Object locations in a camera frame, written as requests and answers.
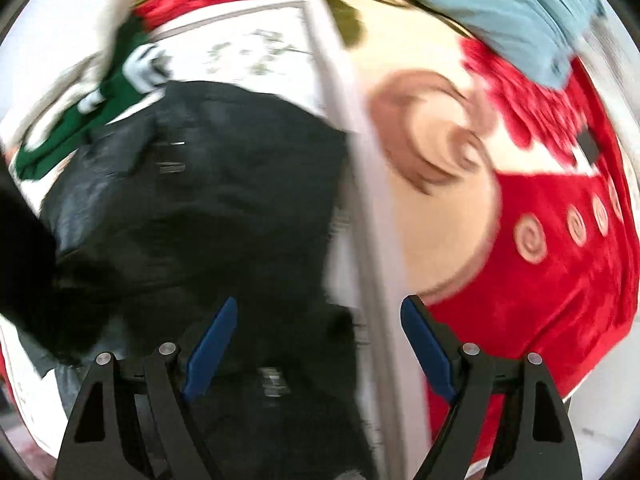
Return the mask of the black leather jacket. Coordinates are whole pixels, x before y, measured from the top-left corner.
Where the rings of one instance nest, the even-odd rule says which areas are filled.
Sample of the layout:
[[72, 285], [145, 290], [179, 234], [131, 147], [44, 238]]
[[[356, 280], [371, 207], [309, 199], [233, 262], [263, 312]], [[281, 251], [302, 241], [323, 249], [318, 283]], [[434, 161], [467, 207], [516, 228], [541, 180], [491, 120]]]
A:
[[1, 313], [73, 403], [91, 360], [178, 344], [229, 479], [372, 479], [350, 311], [323, 288], [346, 136], [231, 84], [94, 127], [33, 212], [1, 180]]

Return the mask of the red floral blanket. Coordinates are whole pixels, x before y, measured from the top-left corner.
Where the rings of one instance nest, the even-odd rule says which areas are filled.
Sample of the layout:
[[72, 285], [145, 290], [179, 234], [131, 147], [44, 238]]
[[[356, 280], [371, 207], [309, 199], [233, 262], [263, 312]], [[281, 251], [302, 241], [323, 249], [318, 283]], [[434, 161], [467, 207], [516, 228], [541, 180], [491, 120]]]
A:
[[538, 353], [584, 402], [639, 295], [637, 121], [604, 0], [564, 88], [529, 80], [416, 0], [329, 0], [372, 128], [360, 155], [385, 298], [418, 295], [466, 342]]

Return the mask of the white fluffy folded garment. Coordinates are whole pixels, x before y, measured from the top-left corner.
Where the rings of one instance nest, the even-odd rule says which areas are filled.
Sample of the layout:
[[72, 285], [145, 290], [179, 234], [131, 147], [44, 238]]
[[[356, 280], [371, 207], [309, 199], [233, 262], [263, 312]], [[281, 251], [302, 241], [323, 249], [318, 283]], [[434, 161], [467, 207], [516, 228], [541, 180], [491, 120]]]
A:
[[39, 146], [62, 114], [96, 90], [128, 0], [32, 0], [1, 45], [1, 145]]

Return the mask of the white quilted floral mat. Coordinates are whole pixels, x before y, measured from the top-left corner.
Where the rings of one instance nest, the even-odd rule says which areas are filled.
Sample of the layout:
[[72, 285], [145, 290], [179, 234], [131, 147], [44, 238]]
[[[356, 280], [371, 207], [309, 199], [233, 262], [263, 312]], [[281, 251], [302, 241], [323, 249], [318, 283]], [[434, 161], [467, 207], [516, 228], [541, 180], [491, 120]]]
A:
[[[375, 464], [372, 479], [408, 478], [425, 444], [421, 383], [399, 323], [401, 296], [385, 298], [385, 265], [392, 257], [378, 249], [358, 164], [372, 128], [329, 6], [266, 0], [205, 8], [163, 25], [152, 43], [168, 56], [168, 84], [206, 81], [271, 94], [346, 136], [323, 288], [331, 304], [352, 314], [356, 401]], [[114, 122], [159, 101], [168, 84]]]

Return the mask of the green striped folded garment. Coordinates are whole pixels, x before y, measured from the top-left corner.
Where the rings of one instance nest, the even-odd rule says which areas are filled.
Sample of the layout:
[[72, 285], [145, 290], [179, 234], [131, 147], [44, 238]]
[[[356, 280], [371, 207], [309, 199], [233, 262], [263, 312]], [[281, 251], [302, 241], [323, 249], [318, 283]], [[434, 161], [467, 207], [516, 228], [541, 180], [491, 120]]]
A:
[[14, 169], [21, 180], [40, 180], [89, 141], [92, 130], [108, 124], [170, 78], [168, 58], [153, 44], [142, 18], [131, 14], [116, 32], [111, 64], [98, 86], [67, 107], [43, 142], [20, 148]]

